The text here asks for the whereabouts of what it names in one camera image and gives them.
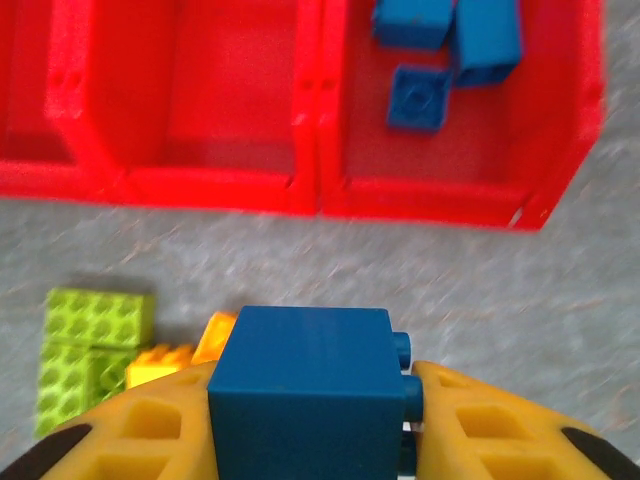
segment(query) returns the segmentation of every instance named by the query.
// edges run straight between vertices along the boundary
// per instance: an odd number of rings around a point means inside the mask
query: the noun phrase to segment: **orange lego brick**
[[[216,312],[213,314],[200,339],[196,353],[193,355],[193,360],[191,360],[193,365],[220,359],[237,317],[235,313]]]
[[[181,345],[175,350],[169,345],[158,345],[144,351],[127,367],[127,388],[183,370],[191,365],[192,357],[191,345]]]

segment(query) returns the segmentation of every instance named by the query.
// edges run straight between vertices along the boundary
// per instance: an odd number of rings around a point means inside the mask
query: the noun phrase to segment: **green duplo block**
[[[89,401],[89,349],[45,342],[40,353],[36,435],[85,412]]]
[[[138,351],[92,350],[89,355],[91,357],[89,408],[93,408],[114,395],[124,392],[126,369],[136,359]]]
[[[150,295],[54,288],[47,297],[45,335],[57,342],[135,349],[153,337]]]

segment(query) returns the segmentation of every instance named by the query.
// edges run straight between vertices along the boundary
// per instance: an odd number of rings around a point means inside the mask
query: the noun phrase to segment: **toy brick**
[[[142,352],[127,367],[127,388],[179,372],[191,365],[192,357],[191,345],[182,345],[175,350],[170,350],[169,345],[158,345]]]
[[[47,297],[45,335],[59,342],[132,349],[153,336],[154,298],[55,288]]]
[[[450,71],[399,67],[391,89],[390,127],[436,132],[447,117]]]
[[[243,308],[208,386],[220,480],[397,478],[403,379],[385,310]]]
[[[89,408],[125,390],[126,369],[137,355],[136,350],[127,352],[92,350],[90,352]]]
[[[503,82],[523,55],[517,0],[459,0],[452,56],[456,86]]]
[[[452,19],[452,0],[378,0],[373,32],[383,46],[438,50]]]
[[[89,350],[82,346],[45,342],[40,354],[36,435],[83,413],[89,397]]]
[[[220,359],[220,355],[222,355],[222,351],[236,323],[236,318],[237,315],[232,313],[214,313],[200,339],[196,352],[193,354],[193,359],[191,360],[193,365]]]

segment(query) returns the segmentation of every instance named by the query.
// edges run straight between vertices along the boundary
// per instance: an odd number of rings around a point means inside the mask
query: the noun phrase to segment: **red bin compartment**
[[[47,115],[116,201],[314,213],[319,9],[55,0]]]
[[[525,58],[386,127],[375,0],[0,2],[0,194],[542,227],[603,121],[600,0],[521,0]]]
[[[0,2],[0,194],[104,201],[45,117],[50,0]]]
[[[326,0],[319,151],[323,212],[539,229],[603,120],[599,0],[521,0],[525,56],[497,87],[454,90],[435,135],[386,125],[400,64],[435,55],[381,48],[375,0]]]

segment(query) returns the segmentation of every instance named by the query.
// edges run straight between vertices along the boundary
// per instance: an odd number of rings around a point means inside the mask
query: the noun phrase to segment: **blue duplo block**
[[[452,20],[453,0],[378,0],[373,34],[386,47],[438,50]]]
[[[208,385],[220,480],[395,480],[403,349],[386,310],[243,308]]]
[[[451,46],[455,85],[503,82],[522,60],[522,44],[518,0],[459,0]]]
[[[451,71],[399,67],[393,78],[390,127],[437,132],[447,117]]]

